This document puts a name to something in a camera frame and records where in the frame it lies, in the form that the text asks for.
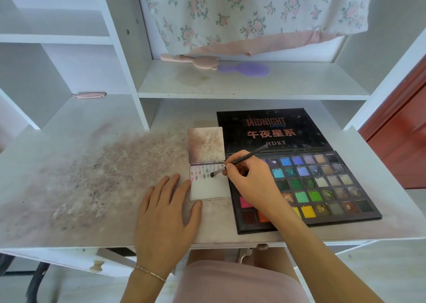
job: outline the hand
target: hand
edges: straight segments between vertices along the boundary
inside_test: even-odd
[[[231,163],[247,154],[248,151],[241,150],[231,155],[225,161],[226,171],[223,174],[228,175],[244,199],[270,218],[271,210],[276,208],[277,204],[290,205],[281,196],[269,166],[263,160],[251,156],[236,166]]]
[[[135,231],[137,265],[166,279],[195,240],[201,221],[202,201],[192,206],[189,222],[182,220],[182,204],[191,181],[175,191],[180,176],[164,176],[151,186],[140,207]]]

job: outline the floral fabric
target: floral fabric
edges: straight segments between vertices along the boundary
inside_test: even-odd
[[[370,0],[146,0],[170,54],[297,31],[368,29]]]

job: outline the makeup brush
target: makeup brush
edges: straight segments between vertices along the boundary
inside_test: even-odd
[[[268,145],[263,145],[262,147],[259,147],[258,149],[255,149],[254,151],[248,153],[247,155],[244,155],[243,157],[240,157],[239,159],[236,159],[235,161],[232,161],[231,163],[234,165],[237,165],[238,163],[241,163],[242,161],[248,159],[249,157],[256,155],[257,153],[261,152],[264,149],[267,149]],[[219,173],[222,173],[223,171],[226,170],[226,166],[223,168],[218,169],[217,171],[214,171],[212,173],[210,173],[210,177],[215,177],[216,175],[218,175]]]

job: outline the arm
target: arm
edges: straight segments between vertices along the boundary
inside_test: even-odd
[[[224,174],[278,229],[315,302],[383,302],[296,215],[281,196],[265,162],[252,156],[237,166],[230,163],[247,153],[242,150],[228,158]]]
[[[163,177],[151,186],[142,200],[135,231],[136,266],[162,279],[184,257],[194,242],[201,221],[202,202],[196,202],[186,226],[182,221],[182,204],[191,182],[173,189],[179,174]],[[140,269],[130,275],[121,303],[154,303],[164,283]]]

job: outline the purple hairbrush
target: purple hairbrush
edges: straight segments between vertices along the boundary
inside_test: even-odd
[[[238,71],[248,76],[267,76],[269,73],[269,67],[262,63],[244,62],[238,63],[236,66],[219,64],[217,70],[221,73]]]

